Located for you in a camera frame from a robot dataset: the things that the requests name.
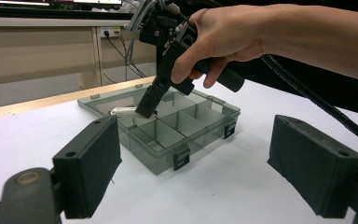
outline small object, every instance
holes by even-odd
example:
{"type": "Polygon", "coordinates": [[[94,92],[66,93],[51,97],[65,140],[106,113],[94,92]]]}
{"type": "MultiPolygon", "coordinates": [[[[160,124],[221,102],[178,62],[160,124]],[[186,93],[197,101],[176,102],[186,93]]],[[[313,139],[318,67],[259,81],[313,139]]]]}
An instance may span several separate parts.
{"type": "MultiPolygon", "coordinates": [[[[116,107],[109,112],[110,115],[116,115],[118,118],[147,119],[136,112],[136,107],[116,107]]],[[[149,119],[157,117],[157,110],[154,111],[149,119]]]]}

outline black cable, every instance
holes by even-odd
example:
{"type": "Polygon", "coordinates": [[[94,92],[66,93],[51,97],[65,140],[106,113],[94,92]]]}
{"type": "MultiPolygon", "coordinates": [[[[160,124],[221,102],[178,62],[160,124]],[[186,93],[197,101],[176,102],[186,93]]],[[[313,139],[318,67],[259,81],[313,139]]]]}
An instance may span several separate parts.
{"type": "Polygon", "coordinates": [[[103,75],[104,75],[109,81],[111,81],[112,83],[117,83],[117,82],[115,82],[114,80],[110,79],[110,78],[107,76],[107,74],[103,73],[103,75]]]}
{"type": "Polygon", "coordinates": [[[188,19],[190,19],[190,17],[185,16],[182,12],[179,13],[179,16],[182,17],[182,19],[184,19],[185,21],[188,21],[188,19]]]}
{"type": "Polygon", "coordinates": [[[128,4],[131,4],[133,7],[135,7],[135,8],[138,8],[135,4],[133,4],[132,2],[130,2],[130,1],[126,1],[126,0],[121,0],[121,1],[123,1],[123,2],[126,2],[126,3],[128,3],[128,4]]]}
{"type": "MultiPolygon", "coordinates": [[[[123,36],[121,35],[120,32],[117,32],[117,35],[120,38],[120,41],[121,41],[121,44],[123,45],[124,50],[127,51],[126,43],[124,41],[123,36]]],[[[136,67],[136,65],[133,61],[131,61],[131,65],[136,69],[136,71],[138,71],[139,74],[141,74],[142,77],[146,77],[146,75],[140,69],[138,69],[138,67],[136,67]]]]}
{"type": "MultiPolygon", "coordinates": [[[[125,56],[120,52],[120,50],[118,50],[118,48],[112,43],[112,41],[110,41],[109,37],[107,37],[107,41],[109,41],[109,43],[112,45],[113,48],[115,48],[115,50],[117,50],[117,52],[124,58],[125,56]]],[[[138,77],[145,77],[145,75],[141,75],[137,72],[135,72],[131,67],[129,67],[130,70],[135,73],[138,77]]]]}
{"type": "Polygon", "coordinates": [[[307,86],[305,86],[300,80],[291,75],[288,71],[286,71],[271,55],[265,54],[261,57],[261,59],[266,63],[272,71],[274,71],[278,76],[280,76],[284,81],[286,81],[289,85],[303,94],[305,97],[310,99],[313,103],[319,106],[322,110],[324,110],[327,114],[331,115],[333,118],[338,120],[341,124],[343,124],[349,131],[358,136],[358,125],[349,119],[346,115],[340,112],[338,109],[327,103],[324,99],[322,99],[318,94],[314,91],[311,91],[307,86]]]}

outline white table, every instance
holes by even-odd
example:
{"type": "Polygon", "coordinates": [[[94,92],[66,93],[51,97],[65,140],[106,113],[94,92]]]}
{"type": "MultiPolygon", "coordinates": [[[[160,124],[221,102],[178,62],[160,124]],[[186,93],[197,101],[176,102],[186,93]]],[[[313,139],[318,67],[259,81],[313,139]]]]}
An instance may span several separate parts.
{"type": "MultiPolygon", "coordinates": [[[[352,223],[316,217],[296,190],[267,164],[274,116],[302,119],[358,151],[358,138],[302,97],[250,81],[233,93],[196,89],[241,108],[236,132],[191,156],[179,171],[153,175],[126,149],[91,219],[63,223],[352,223]]],[[[344,113],[358,123],[358,114],[344,113]]],[[[51,158],[97,119],[76,101],[0,118],[0,195],[19,171],[52,167],[51,158]]]]}

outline black plastic mount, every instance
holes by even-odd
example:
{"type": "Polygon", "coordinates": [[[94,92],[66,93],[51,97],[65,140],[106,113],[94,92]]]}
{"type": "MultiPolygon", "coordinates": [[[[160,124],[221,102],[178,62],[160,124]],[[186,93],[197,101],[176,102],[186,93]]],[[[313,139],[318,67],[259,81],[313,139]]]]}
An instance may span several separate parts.
{"type": "Polygon", "coordinates": [[[316,215],[344,218],[350,207],[358,223],[357,152],[302,120],[277,115],[268,163],[316,215]]]}
{"type": "Polygon", "coordinates": [[[186,147],[173,155],[173,170],[177,171],[190,162],[190,148],[186,147]]]}
{"type": "Polygon", "coordinates": [[[143,26],[142,34],[139,36],[141,42],[162,47],[169,38],[170,29],[176,26],[176,20],[155,16],[148,18],[146,24],[143,26]]]}
{"type": "Polygon", "coordinates": [[[0,202],[0,224],[56,224],[91,217],[121,163],[116,117],[93,121],[54,158],[54,168],[13,175],[0,202]]]}
{"type": "Polygon", "coordinates": [[[223,135],[224,139],[227,139],[228,137],[230,137],[232,134],[235,133],[236,125],[237,125],[237,122],[233,122],[233,123],[230,123],[227,126],[225,126],[225,133],[223,135]]]}

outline plastic organizer box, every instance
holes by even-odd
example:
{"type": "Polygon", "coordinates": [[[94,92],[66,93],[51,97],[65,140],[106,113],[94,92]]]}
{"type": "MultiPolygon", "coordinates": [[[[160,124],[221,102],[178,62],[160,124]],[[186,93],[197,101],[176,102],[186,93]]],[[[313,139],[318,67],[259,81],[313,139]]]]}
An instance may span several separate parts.
{"type": "MultiPolygon", "coordinates": [[[[115,107],[135,107],[148,85],[92,95],[78,104],[98,117],[110,116],[115,107]]],[[[154,119],[118,118],[120,143],[153,174],[190,161],[190,155],[235,131],[240,109],[211,95],[175,89],[163,96],[154,119]]]]}

